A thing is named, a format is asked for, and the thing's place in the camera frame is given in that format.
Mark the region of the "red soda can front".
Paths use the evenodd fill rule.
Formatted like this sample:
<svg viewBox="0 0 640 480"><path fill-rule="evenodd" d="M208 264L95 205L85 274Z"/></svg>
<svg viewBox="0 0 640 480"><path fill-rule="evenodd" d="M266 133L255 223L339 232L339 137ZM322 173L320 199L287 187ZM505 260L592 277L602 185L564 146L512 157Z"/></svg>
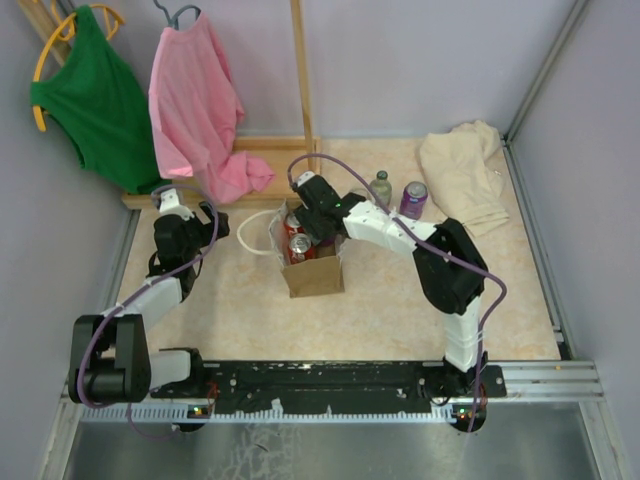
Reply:
<svg viewBox="0 0 640 480"><path fill-rule="evenodd" d="M289 239L287 252L291 264L299 264L317 257L315 246L305 233L297 233Z"/></svg>

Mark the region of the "clear green-cap bottle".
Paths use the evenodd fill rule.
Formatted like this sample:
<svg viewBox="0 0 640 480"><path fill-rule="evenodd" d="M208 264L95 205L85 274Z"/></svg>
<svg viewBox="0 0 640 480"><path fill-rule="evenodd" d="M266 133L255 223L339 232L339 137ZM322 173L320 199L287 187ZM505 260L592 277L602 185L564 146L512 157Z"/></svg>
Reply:
<svg viewBox="0 0 640 480"><path fill-rule="evenodd" d="M375 178L369 183L369 186L380 204L388 207L392 198L392 185L389 181L388 172L379 170Z"/></svg>

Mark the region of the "purple soda can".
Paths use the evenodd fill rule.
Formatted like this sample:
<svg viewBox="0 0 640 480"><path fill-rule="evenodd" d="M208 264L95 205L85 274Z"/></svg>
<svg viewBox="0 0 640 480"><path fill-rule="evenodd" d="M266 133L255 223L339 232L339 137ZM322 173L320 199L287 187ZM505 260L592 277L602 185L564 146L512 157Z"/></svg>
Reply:
<svg viewBox="0 0 640 480"><path fill-rule="evenodd" d="M401 215L419 220L428 199L427 187L419 181L409 182L403 190L399 212Z"/></svg>

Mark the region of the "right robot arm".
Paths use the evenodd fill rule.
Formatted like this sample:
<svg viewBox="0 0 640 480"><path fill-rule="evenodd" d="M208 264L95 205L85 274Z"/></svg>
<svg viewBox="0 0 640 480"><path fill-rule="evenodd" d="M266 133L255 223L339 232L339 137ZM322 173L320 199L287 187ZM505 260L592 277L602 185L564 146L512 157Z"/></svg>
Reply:
<svg viewBox="0 0 640 480"><path fill-rule="evenodd" d="M321 243L342 236L365 241L414 261L421 289L443 314L445 354L436 397L470 395L482 383L486 358L478 352L481 295L486 264L464 228L448 219L441 224L385 212L364 196L340 197L324 177L306 171L291 183L301 200L294 216L311 239Z"/></svg>

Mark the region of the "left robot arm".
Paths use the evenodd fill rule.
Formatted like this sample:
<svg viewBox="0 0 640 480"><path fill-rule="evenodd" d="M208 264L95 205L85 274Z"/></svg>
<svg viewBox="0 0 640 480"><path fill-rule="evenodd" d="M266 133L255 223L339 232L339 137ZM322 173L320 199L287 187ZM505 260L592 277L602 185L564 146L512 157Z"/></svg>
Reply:
<svg viewBox="0 0 640 480"><path fill-rule="evenodd" d="M188 298L204 256L229 235L228 216L203 201L200 208L209 221L202 222L175 189L161 193L157 205L156 250L142 285L123 302L74 323L67 388L75 403L92 408L138 403L169 384L194 397L207 387L208 373L195 364L194 349L151 354L147 329Z"/></svg>

